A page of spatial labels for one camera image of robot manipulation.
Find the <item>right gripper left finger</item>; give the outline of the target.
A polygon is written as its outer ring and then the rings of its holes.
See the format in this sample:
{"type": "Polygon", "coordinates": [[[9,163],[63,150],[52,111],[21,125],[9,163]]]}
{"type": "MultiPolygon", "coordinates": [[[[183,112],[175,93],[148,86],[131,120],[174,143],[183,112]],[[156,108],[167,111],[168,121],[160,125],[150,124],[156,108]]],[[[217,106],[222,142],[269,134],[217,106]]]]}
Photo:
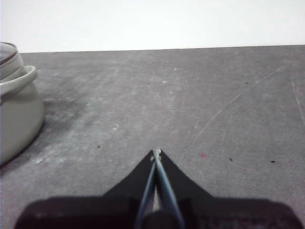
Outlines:
{"type": "Polygon", "coordinates": [[[30,203],[16,229],[131,229],[152,179],[153,151],[101,196],[57,196],[30,203]]]}

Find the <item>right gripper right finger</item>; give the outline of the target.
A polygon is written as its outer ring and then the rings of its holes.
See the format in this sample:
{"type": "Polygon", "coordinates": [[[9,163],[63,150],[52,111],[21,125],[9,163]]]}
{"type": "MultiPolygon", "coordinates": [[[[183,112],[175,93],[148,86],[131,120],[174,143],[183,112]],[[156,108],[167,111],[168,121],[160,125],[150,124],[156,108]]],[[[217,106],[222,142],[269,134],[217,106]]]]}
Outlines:
{"type": "Polygon", "coordinates": [[[160,149],[156,168],[162,204],[185,229],[299,229],[286,204],[267,199],[215,197],[192,181],[160,149]]]}

